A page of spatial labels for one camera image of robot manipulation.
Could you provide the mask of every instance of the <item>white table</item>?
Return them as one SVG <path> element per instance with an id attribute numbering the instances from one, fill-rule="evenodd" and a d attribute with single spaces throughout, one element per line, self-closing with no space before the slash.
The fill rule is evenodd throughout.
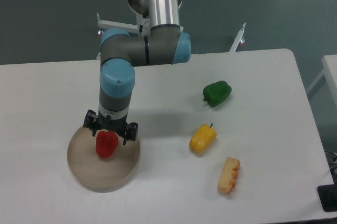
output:
<path id="1" fill-rule="evenodd" d="M 317 186 L 332 184 L 294 56 L 289 50 L 192 55 L 186 64 L 139 67 L 128 121 L 139 123 L 132 180 L 96 193 L 80 185 L 67 146 L 97 110 L 99 61 L 0 66 L 0 223 L 269 223 L 336 217 Z M 203 88 L 226 80 L 216 108 Z M 202 123 L 215 143 L 189 150 Z M 216 186 L 239 158 L 229 197 Z"/>
<path id="2" fill-rule="evenodd" d="M 337 105 L 337 55 L 324 56 L 322 58 L 322 63 L 324 67 L 323 70 L 309 85 L 308 89 L 306 90 L 306 94 L 310 100 L 326 82 Z"/>

